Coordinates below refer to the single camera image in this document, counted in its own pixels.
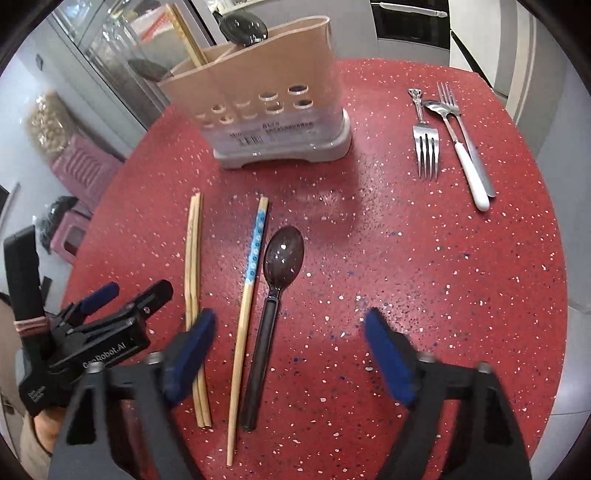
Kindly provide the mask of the left hand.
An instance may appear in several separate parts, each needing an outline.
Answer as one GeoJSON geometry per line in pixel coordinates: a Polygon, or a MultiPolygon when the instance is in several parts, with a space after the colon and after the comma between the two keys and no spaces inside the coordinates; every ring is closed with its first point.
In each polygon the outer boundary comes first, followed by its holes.
{"type": "Polygon", "coordinates": [[[64,408],[43,410],[37,416],[26,414],[20,437],[21,465],[32,479],[46,480],[52,453],[64,421],[64,408]]]}

